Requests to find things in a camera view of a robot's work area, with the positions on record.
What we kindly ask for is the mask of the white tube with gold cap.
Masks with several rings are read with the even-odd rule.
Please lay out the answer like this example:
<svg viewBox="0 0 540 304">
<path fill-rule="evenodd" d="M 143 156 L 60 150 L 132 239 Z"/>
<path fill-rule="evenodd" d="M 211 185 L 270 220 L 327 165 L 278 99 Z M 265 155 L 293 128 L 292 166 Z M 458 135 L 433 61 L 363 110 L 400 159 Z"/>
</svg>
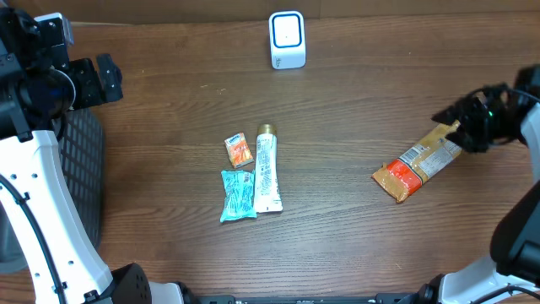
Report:
<svg viewBox="0 0 540 304">
<path fill-rule="evenodd" d="M 277 129 L 272 124 L 257 129 L 254 188 L 253 207 L 258 214 L 283 210 L 277 174 Z"/>
</svg>

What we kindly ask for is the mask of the orange tissue pack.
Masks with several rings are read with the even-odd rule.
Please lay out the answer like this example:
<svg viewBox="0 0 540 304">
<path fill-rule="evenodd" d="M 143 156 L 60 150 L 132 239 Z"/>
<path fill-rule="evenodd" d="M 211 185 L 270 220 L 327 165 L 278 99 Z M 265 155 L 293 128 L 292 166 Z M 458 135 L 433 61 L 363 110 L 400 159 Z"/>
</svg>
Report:
<svg viewBox="0 0 540 304">
<path fill-rule="evenodd" d="M 237 133 L 224 141 L 231 165 L 237 169 L 254 161 L 243 133 Z"/>
</svg>

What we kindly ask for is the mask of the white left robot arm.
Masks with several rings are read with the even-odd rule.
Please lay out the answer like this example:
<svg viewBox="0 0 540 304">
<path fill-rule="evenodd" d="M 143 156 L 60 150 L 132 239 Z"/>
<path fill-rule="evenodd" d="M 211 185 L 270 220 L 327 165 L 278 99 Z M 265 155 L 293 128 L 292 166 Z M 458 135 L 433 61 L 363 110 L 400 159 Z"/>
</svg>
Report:
<svg viewBox="0 0 540 304">
<path fill-rule="evenodd" d="M 53 122 L 122 98 L 108 54 L 72 61 L 69 21 L 1 10 L 1 203 L 39 303 L 172 303 L 178 283 L 155 283 L 131 263 L 110 270 L 89 240 L 62 172 Z"/>
</svg>

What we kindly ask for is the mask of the orange spaghetti pasta package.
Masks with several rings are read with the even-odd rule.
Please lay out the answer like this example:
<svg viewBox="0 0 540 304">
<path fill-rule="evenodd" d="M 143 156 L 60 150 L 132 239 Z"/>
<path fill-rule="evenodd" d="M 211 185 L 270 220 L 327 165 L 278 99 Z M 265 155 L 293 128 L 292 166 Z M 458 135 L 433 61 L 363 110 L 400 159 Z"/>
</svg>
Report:
<svg viewBox="0 0 540 304">
<path fill-rule="evenodd" d="M 439 124 L 394 161 L 384 163 L 372 178 L 398 204 L 404 202 L 461 154 L 462 148 L 446 139 L 459 125 Z"/>
</svg>

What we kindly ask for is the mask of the teal tissue pack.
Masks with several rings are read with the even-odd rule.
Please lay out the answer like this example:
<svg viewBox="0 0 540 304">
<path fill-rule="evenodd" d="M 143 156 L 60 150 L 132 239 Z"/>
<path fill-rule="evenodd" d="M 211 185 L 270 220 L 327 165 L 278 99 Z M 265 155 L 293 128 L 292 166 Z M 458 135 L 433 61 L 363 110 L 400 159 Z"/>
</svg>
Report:
<svg viewBox="0 0 540 304">
<path fill-rule="evenodd" d="M 224 209 L 220 222 L 255 219 L 257 212 L 253 207 L 254 172 L 221 171 L 224 184 Z"/>
</svg>

